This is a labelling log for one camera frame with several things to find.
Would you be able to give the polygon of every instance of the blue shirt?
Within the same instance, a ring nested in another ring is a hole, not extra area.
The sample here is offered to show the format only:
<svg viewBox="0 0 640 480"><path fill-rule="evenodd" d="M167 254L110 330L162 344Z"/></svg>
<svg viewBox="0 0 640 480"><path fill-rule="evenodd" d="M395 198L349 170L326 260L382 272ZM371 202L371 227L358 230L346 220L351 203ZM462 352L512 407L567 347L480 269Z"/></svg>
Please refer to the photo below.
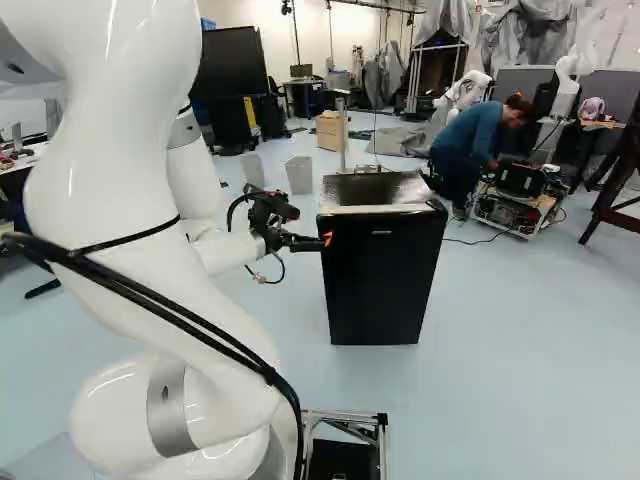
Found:
<svg viewBox="0 0 640 480"><path fill-rule="evenodd" d="M431 149L466 155L488 165L502 137L503 107L500 102L484 102L465 110L440 132Z"/></svg>

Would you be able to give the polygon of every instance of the cardboard box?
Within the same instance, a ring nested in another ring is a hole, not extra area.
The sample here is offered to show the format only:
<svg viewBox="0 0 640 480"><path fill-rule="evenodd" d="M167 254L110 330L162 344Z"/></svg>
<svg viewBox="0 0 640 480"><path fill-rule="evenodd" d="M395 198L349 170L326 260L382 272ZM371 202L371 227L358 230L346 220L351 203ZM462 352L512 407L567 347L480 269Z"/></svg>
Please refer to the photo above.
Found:
<svg viewBox="0 0 640 480"><path fill-rule="evenodd" d="M334 152L340 151L340 113L325 110L322 115L316 117L316 137L318 147ZM345 149L349 150L349 122L344 121Z"/></svg>

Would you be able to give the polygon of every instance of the white trash can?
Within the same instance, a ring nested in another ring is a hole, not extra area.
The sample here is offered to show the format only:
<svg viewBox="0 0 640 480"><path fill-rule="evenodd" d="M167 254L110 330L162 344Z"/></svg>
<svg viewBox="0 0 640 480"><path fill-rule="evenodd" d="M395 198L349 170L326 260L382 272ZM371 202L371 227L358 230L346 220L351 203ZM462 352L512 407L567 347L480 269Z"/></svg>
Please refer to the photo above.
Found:
<svg viewBox="0 0 640 480"><path fill-rule="evenodd" d="M293 157L285 164L292 195L313 193L313 166L311 157Z"/></svg>
<svg viewBox="0 0 640 480"><path fill-rule="evenodd" d="M244 155L242 157L242 169L247 183L264 190L264 168L262 168L262 159L259 155L255 153Z"/></svg>

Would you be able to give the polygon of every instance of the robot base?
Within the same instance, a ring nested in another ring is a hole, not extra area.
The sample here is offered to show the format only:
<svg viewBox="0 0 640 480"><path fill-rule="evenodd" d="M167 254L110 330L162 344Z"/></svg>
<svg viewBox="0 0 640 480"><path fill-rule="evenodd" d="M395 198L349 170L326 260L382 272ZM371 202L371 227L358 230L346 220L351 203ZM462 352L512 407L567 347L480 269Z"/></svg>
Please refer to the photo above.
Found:
<svg viewBox="0 0 640 480"><path fill-rule="evenodd" d="M387 480L388 417L305 410L304 480ZM314 438L316 427L328 425L352 442Z"/></svg>

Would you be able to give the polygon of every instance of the sneaker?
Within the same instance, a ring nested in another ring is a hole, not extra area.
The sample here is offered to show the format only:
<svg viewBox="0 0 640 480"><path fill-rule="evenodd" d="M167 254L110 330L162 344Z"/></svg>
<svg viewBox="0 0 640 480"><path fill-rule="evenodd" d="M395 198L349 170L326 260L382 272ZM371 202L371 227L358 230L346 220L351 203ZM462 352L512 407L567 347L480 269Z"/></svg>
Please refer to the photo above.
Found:
<svg viewBox="0 0 640 480"><path fill-rule="evenodd" d="M451 208L451 213L453 214L453 218L460 222L464 222L469 218L469 211L465 208L453 206Z"/></svg>

